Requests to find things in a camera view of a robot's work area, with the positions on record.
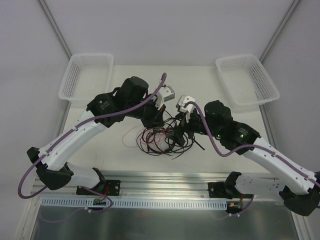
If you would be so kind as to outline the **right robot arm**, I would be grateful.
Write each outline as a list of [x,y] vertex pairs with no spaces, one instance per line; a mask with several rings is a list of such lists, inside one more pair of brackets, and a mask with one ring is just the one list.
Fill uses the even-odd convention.
[[193,98],[183,95],[176,105],[180,120],[168,138],[179,146],[183,135],[208,136],[215,152],[223,158],[233,154],[247,158],[273,174],[273,179],[252,177],[232,171],[223,183],[211,184],[215,197],[234,199],[264,197],[283,202],[290,211],[309,216],[320,207],[320,174],[308,170],[279,152],[249,125],[235,121],[231,110],[219,100],[201,109]]

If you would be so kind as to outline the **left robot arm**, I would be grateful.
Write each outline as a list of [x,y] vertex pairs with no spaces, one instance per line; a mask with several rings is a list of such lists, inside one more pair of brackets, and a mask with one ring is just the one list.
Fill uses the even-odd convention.
[[79,118],[65,133],[42,148],[31,147],[27,155],[36,168],[44,187],[52,191],[67,185],[76,185],[80,191],[95,195],[105,192],[106,179],[96,168],[83,168],[69,163],[70,157],[89,140],[125,117],[141,120],[146,128],[163,124],[165,106],[160,91],[165,88],[166,73],[151,94],[143,79],[132,76],[120,87],[98,94],[90,101]]

